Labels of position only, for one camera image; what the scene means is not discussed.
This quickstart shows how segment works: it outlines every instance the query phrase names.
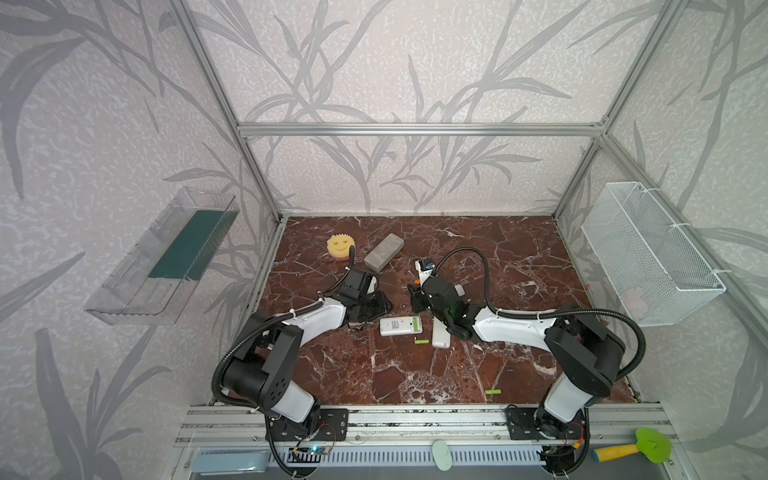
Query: wall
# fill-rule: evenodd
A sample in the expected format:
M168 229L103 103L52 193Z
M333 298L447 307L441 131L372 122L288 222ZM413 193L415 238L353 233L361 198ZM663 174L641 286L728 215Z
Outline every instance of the wall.
M611 135L768 305L768 2L690 2ZM561 218L593 300L617 306L578 231L606 181L601 156ZM646 330L633 380L660 400L702 479L764 478L768 355L722 299L675 326Z
M164 2L3 2L0 477L156 478L273 229ZM182 186L240 215L173 326L83 310Z
M599 121L662 3L189 1L241 123ZM549 214L586 140L251 139L298 214Z

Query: white device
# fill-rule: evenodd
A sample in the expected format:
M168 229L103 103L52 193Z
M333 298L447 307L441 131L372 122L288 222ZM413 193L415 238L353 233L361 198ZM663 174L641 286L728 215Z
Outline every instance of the white device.
M418 315L391 316L379 320L379 331L382 336L412 335L423 332L424 327Z
M447 349L451 346L451 334L440 320L432 319L432 346L439 349Z

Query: white remote control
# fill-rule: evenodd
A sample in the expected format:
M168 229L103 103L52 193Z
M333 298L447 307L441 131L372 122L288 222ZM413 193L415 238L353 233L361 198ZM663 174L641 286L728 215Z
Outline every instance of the white remote control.
M419 316L391 316L379 320L382 336L412 335L424 331Z

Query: mint green oval object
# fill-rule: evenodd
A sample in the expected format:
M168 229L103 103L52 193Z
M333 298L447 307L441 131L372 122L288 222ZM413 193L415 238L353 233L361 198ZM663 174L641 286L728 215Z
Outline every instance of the mint green oval object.
M432 458L435 460L435 465L442 471L447 471L453 466L453 458L451 458L451 449L448 444L442 440L432 444Z

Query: yellow smiley face sponge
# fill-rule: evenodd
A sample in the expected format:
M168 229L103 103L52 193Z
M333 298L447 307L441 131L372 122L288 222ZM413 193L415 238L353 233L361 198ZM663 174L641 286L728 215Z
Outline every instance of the yellow smiley face sponge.
M349 248L355 245L355 239L346 233L339 233L328 239L328 253L335 260L348 260Z

